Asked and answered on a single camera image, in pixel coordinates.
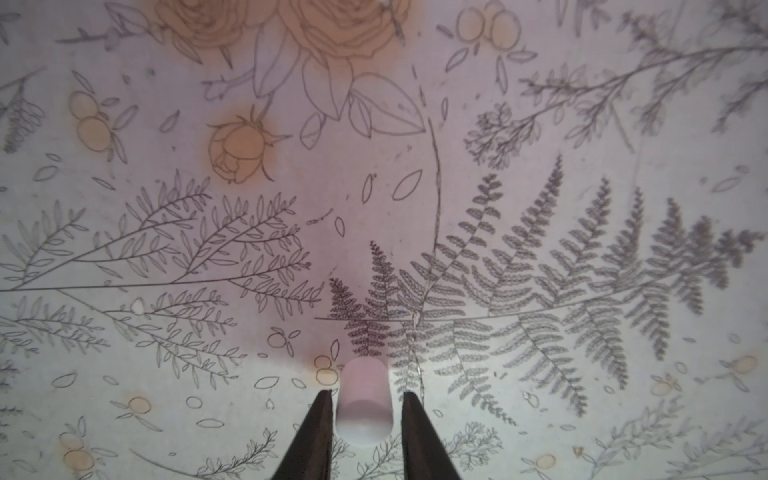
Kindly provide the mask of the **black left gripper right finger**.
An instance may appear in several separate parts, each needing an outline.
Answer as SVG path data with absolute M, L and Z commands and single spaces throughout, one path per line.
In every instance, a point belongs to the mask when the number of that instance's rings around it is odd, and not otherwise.
M 460 480 L 419 397 L 407 391 L 401 409 L 405 480 Z

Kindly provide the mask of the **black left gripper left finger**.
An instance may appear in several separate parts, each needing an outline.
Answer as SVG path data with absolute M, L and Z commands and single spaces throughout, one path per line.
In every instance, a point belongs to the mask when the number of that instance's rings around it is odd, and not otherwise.
M 273 480 L 329 480 L 332 471 L 333 398 L 321 390 L 311 404 Z

